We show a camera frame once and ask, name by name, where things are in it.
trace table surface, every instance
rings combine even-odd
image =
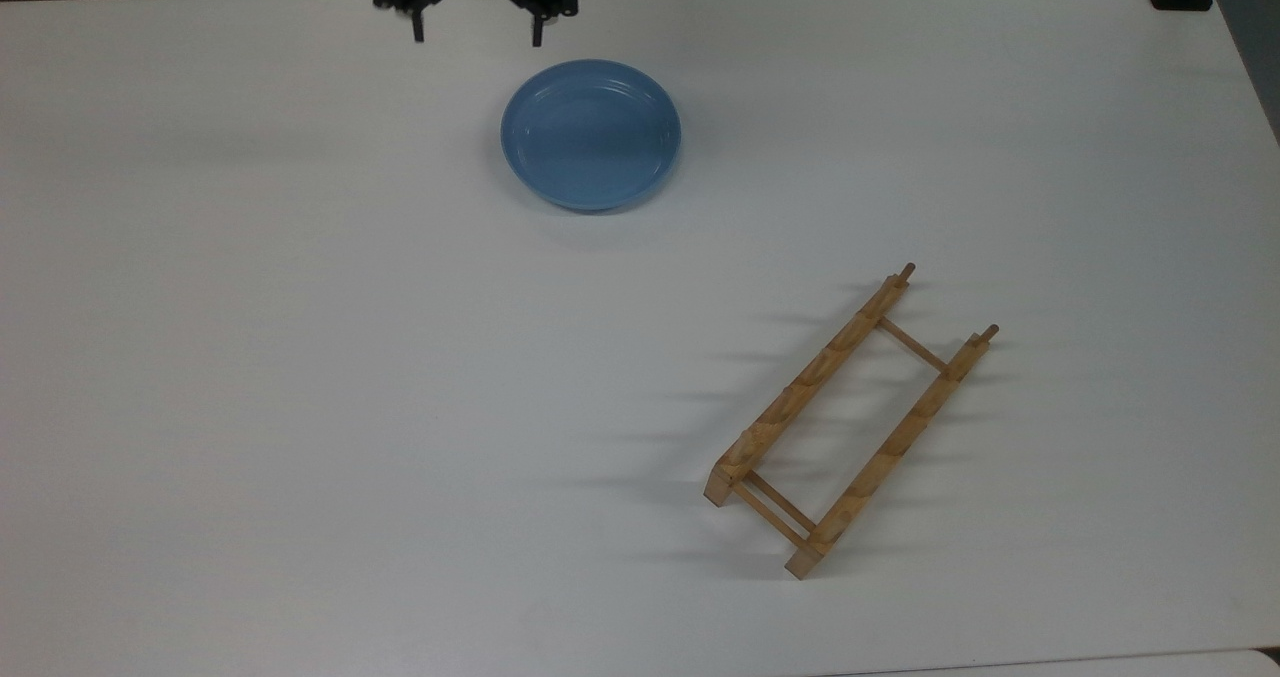
[[[0,672],[778,676],[1280,642],[1280,148],[1146,0],[0,4]],[[504,165],[613,58],[650,202]],[[809,580],[713,459],[906,261],[991,352]],[[887,338],[764,475],[829,504]]]
[[[937,671],[892,672],[937,677]],[[1257,651],[1165,654],[947,669],[946,677],[1277,677],[1280,667]]]

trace white table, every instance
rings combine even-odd
[[[774,676],[1280,642],[1280,148],[1146,0],[0,4],[0,672]],[[571,58],[662,195],[534,198]],[[796,582],[713,459],[883,275],[996,343]],[[928,379],[869,340],[817,512]]]
[[[892,672],[938,677],[937,671]],[[1216,651],[1084,659],[947,669],[946,677],[1277,677],[1280,667],[1257,651]]]

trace blue plate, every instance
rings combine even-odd
[[[598,212],[662,186],[680,150],[680,116],[636,68],[564,61],[516,90],[502,116],[502,150],[541,198]]]

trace blue bowl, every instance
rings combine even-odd
[[[564,61],[516,90],[502,116],[502,152],[547,202],[599,212],[662,186],[680,152],[680,116],[634,67]]]

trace wooden dowel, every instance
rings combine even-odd
[[[895,338],[897,338],[900,343],[906,346],[906,349],[910,349],[915,354],[919,354],[920,360],[932,363],[933,369],[937,370],[938,372],[946,370],[947,363],[942,362],[942,358],[938,357],[938,354],[933,354],[932,352],[929,352],[923,344],[918,343],[915,338],[902,331],[902,328],[895,325],[895,323],[891,323],[888,317],[881,317],[879,328],[887,331],[888,334],[893,335]]]
[[[773,504],[781,507],[782,512],[786,512],[788,516],[791,516],[792,520],[796,521],[796,525],[800,525],[809,532],[813,532],[813,529],[817,527],[817,525],[813,523],[813,520],[809,520],[804,512],[800,512],[800,509],[795,504],[791,504],[791,500],[782,497],[782,493],[773,489],[773,485],[765,482],[764,477],[760,477],[759,472],[755,472],[753,470],[751,472],[748,472],[746,476],[742,479],[754,485],[755,489],[760,490],[760,493],[763,493],[764,497],[772,499]]]
[[[808,543],[805,543],[804,538],[801,538],[795,530],[792,530],[790,525],[783,522],[781,517],[774,514],[773,509],[769,509],[768,506],[765,506],[763,500],[760,500],[760,498],[753,495],[751,490],[746,489],[746,486],[742,485],[742,482],[737,482],[736,485],[733,485],[733,491],[737,493],[737,497],[742,498],[742,500],[745,500],[746,504],[750,504],[751,509],[759,512],[760,517],[765,518],[769,522],[769,525],[773,525],[774,530],[782,532],[783,538],[791,540],[791,544],[794,544],[800,549],[808,549],[809,545]]]

